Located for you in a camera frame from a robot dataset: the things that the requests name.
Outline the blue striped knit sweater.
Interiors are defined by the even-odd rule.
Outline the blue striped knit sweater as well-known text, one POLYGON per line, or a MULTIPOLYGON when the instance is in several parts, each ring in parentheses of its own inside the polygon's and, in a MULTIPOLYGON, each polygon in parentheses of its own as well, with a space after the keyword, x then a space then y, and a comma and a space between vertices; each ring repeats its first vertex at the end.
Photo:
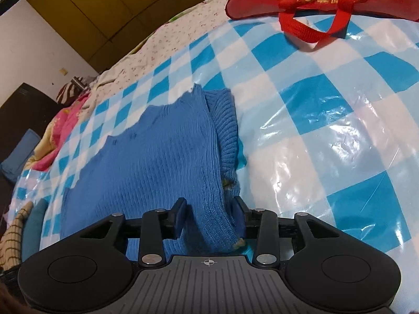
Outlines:
POLYGON ((229 210, 240 192, 238 151, 230 90, 195 85, 172 104, 149 106, 134 125, 106 139, 65 191, 60 236, 113 213, 140 218, 184 198, 185 225, 178 239, 164 241, 166 256, 233 252, 240 240, 229 210))

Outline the blue white checkered plastic sheet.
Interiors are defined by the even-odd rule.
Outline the blue white checkered plastic sheet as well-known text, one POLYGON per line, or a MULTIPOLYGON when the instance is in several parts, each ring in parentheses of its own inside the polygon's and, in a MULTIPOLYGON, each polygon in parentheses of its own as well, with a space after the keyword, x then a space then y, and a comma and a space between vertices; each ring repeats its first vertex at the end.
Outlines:
POLYGON ((234 98, 237 196, 280 217, 306 212, 388 254, 401 270, 391 304, 418 310, 418 24, 353 16, 315 45, 274 17, 227 21, 95 107, 45 172, 11 200, 48 201, 40 248, 60 236, 63 196, 109 136, 195 85, 234 98))

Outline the pink floral blanket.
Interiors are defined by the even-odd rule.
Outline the pink floral blanket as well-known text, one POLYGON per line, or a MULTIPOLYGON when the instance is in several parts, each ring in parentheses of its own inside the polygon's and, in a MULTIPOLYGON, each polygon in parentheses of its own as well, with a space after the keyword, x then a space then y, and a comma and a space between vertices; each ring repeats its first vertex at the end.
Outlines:
POLYGON ((77 125, 82 107, 89 96, 90 92, 84 93, 71 106, 61 109, 56 114, 33 150, 33 154, 26 161, 24 170, 45 172, 51 167, 65 140, 77 125))

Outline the teal cushion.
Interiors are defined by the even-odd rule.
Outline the teal cushion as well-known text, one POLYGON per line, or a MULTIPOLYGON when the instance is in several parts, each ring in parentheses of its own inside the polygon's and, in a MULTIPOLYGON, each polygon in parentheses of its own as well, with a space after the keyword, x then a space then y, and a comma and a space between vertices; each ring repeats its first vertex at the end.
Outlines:
POLYGON ((36 254, 39 251, 41 242, 41 233, 43 228, 43 219, 48 208, 48 201, 40 199, 33 206, 28 219, 23 227, 22 243, 21 243, 21 261, 36 254))

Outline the red white striped cloth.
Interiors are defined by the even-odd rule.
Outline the red white striped cloth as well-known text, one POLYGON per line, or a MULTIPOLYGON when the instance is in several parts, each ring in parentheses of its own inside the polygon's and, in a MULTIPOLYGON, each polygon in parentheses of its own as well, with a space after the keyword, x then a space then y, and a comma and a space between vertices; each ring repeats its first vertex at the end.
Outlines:
POLYGON ((73 77, 65 84, 56 97, 56 102, 62 107, 70 106, 81 94, 89 89, 94 77, 73 77))

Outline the beige checkered cloth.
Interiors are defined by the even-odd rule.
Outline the beige checkered cloth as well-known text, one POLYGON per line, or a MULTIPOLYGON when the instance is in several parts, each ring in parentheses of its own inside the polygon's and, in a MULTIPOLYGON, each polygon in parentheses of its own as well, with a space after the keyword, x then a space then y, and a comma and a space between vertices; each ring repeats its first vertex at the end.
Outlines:
POLYGON ((17 213, 13 222, 1 238, 0 266, 1 271, 21 264, 21 242, 23 227, 33 209, 33 202, 28 201, 17 213))

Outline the blue pillow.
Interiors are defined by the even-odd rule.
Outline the blue pillow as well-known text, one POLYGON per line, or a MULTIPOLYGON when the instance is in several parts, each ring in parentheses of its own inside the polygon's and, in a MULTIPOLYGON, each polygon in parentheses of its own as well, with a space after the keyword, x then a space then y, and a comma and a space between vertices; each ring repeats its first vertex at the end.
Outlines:
POLYGON ((15 184, 28 158, 33 155, 41 138, 31 129, 28 129, 11 154, 1 162, 1 172, 11 183, 15 184))

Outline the dark wooden headboard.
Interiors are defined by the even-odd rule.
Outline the dark wooden headboard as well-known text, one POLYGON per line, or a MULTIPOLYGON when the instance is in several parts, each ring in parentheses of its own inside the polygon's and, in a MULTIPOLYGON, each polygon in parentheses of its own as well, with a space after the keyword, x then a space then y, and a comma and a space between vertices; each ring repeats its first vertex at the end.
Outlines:
POLYGON ((61 107, 51 97, 23 83, 1 106, 1 155, 5 160, 28 129, 42 136, 61 107))

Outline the floral white bed sheet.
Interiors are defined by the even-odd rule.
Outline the floral white bed sheet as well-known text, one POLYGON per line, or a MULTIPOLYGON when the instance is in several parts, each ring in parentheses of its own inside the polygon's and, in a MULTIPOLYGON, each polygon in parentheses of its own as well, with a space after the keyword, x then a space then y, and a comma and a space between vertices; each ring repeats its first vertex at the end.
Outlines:
POLYGON ((88 120, 96 106, 152 72, 178 51, 199 37, 226 23, 228 0, 205 0, 163 24, 141 41, 113 67, 91 84, 91 92, 79 112, 80 123, 88 120))

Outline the brown wooden wardrobe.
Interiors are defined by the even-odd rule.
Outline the brown wooden wardrobe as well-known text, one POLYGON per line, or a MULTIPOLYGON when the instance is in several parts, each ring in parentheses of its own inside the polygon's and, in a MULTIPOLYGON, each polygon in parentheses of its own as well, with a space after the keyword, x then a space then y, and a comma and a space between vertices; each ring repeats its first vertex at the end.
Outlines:
POLYGON ((204 0, 27 0, 97 72, 204 0))

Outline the red printed tote bag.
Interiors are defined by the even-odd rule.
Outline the red printed tote bag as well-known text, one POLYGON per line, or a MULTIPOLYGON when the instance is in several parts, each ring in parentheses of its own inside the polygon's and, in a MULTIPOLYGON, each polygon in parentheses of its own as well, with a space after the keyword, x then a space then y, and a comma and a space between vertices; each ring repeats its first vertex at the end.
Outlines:
POLYGON ((342 33, 354 14, 418 21, 418 0, 228 0, 232 20, 277 15, 284 33, 306 43, 318 43, 342 33), (316 31, 295 19, 297 12, 334 14, 328 31, 316 31))

